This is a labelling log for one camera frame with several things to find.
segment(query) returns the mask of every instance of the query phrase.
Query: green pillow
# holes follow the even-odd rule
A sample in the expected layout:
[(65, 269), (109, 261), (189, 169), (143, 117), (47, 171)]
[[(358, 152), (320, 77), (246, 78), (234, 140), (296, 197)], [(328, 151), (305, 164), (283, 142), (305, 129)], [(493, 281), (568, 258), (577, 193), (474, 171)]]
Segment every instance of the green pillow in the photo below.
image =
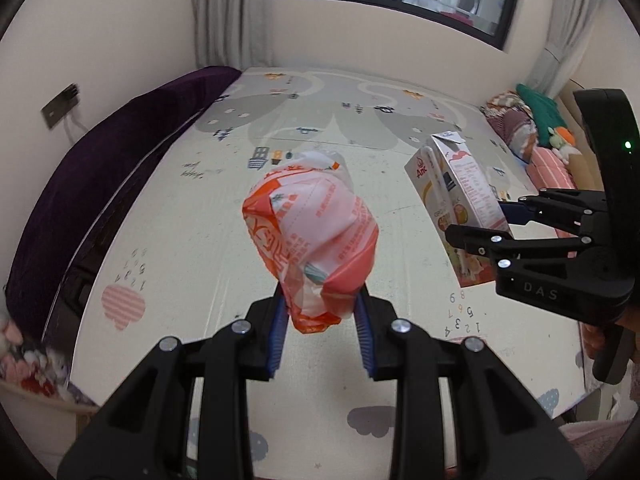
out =
[(558, 111), (558, 104), (523, 84), (516, 86), (516, 92), (533, 112), (533, 120), (538, 128), (538, 143), (543, 148), (550, 148), (549, 128), (555, 130), (558, 126), (567, 127)]

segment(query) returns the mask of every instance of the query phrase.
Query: orange plastic bag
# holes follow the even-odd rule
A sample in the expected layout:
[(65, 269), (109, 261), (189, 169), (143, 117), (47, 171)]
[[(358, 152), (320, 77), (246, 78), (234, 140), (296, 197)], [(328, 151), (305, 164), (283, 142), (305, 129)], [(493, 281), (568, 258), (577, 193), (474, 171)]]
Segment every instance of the orange plastic bag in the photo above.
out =
[(378, 225), (339, 154), (300, 153), (267, 173), (242, 216), (300, 332), (324, 332), (352, 313), (373, 268)]

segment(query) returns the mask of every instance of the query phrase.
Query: wall socket plate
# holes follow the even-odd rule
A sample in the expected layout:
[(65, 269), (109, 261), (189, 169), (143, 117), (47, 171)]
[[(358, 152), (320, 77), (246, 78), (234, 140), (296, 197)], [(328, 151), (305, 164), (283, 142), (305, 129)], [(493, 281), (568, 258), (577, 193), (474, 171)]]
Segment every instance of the wall socket plate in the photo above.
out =
[(42, 109), (42, 116), (49, 130), (52, 130), (78, 103), (78, 85), (76, 84), (69, 85), (49, 101)]

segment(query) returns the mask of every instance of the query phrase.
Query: gray cloud print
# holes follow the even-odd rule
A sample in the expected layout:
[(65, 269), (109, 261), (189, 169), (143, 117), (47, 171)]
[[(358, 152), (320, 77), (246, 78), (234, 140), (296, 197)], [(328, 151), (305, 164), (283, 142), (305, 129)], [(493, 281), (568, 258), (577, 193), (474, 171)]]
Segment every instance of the gray cloud print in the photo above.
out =
[[(197, 418), (192, 418), (189, 421), (189, 442), (194, 445), (198, 444), (199, 426), (200, 421)], [(249, 444), (251, 447), (251, 458), (252, 460), (254, 460), (254, 462), (260, 462), (260, 460), (264, 460), (267, 457), (267, 453), (269, 452), (269, 444), (260, 433), (250, 431)]]
[(347, 415), (347, 424), (360, 435), (372, 434), (382, 438), (396, 423), (395, 406), (363, 406)]

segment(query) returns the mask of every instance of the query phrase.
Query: white wall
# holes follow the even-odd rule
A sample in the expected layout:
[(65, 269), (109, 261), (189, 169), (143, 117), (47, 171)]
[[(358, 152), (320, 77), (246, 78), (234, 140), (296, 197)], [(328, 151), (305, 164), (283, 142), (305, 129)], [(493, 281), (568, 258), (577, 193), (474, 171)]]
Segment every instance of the white wall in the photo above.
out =
[(604, 0), (572, 79), (585, 88), (622, 88), (640, 118), (640, 36), (618, 0)]
[(91, 128), (136, 95), (194, 69), (191, 0), (25, 1), (0, 41), (0, 284), (69, 147), (62, 124), (47, 130), (40, 109), (77, 83), (76, 109)]
[(476, 105), (529, 75), (553, 0), (520, 0), (504, 52), (438, 23), (332, 0), (273, 0), (279, 66), (341, 68), (404, 80)]

